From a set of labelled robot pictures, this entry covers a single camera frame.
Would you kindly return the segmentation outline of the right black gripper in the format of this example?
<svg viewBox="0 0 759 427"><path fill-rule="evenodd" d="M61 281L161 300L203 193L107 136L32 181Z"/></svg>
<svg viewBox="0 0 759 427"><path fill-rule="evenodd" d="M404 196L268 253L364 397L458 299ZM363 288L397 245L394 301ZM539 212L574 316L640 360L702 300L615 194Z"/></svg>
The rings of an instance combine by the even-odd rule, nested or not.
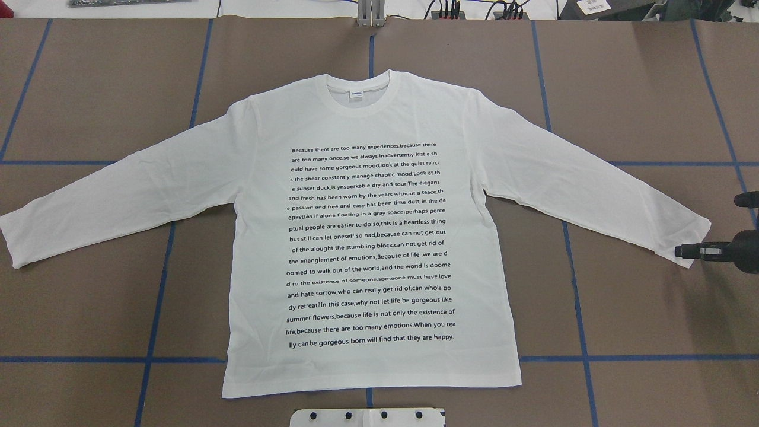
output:
<svg viewBox="0 0 759 427"><path fill-rule="evenodd" d="M724 248L721 241L705 241L675 247L675 256L681 259L723 260L723 255L738 270L758 274L758 230L738 232Z"/></svg>

